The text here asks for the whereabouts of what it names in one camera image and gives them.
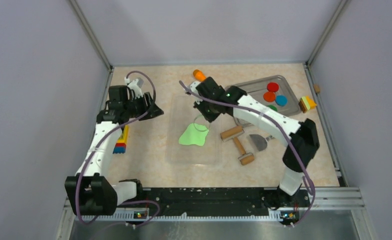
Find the green dough lump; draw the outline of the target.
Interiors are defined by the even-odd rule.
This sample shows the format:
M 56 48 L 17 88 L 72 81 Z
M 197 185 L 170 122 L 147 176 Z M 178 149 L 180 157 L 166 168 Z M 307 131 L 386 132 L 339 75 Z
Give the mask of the green dough lump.
M 178 143 L 184 146 L 196 145 L 202 147 L 205 145 L 209 131 L 205 125 L 191 123 L 179 137 Z

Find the clear plastic tray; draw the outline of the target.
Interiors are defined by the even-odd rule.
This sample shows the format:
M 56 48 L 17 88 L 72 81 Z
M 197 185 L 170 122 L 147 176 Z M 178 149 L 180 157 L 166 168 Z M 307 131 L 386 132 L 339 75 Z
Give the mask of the clear plastic tray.
M 205 120 L 194 101 L 188 95 L 172 99 L 165 157 L 171 164 L 211 167 L 221 161 L 221 122 Z

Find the wooden double-ended roller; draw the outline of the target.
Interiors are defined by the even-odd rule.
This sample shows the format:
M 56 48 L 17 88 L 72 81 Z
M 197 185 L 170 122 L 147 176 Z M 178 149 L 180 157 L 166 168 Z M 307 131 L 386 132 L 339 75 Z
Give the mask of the wooden double-ended roller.
M 237 125 L 228 130 L 225 130 L 220 133 L 220 138 L 223 142 L 227 142 L 228 140 L 232 140 L 234 145 L 236 146 L 239 157 L 238 160 L 242 166 L 248 165 L 255 160 L 255 156 L 251 152 L 247 152 L 243 147 L 241 141 L 239 140 L 239 136 L 244 133 L 244 129 L 242 126 Z

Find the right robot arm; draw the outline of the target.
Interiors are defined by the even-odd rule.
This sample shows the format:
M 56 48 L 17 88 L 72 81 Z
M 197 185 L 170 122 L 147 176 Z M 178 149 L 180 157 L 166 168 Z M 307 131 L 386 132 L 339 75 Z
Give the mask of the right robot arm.
M 286 148 L 282 157 L 285 170 L 277 192 L 281 205 L 291 206 L 302 184 L 308 184 L 310 194 L 314 192 L 307 173 L 307 166 L 320 147 L 314 121 L 292 119 L 263 105 L 237 86 L 224 89 L 211 77 L 192 82 L 186 93 L 195 97 L 194 108 L 208 122 L 215 121 L 221 114 L 229 115 L 251 123 L 282 143 Z

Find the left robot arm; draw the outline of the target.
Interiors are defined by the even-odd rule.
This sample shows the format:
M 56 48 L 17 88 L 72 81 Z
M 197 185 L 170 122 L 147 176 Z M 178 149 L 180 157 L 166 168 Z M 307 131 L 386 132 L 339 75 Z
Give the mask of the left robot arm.
M 117 141 L 135 121 L 163 115 L 156 105 L 156 93 L 138 95 L 140 87 L 114 85 L 108 89 L 105 107 L 96 116 L 93 139 L 81 167 L 64 182 L 67 197 L 76 216 L 109 216 L 117 206 L 128 202 L 138 207 L 144 202 L 138 180 L 121 180 L 112 185 L 106 178 Z

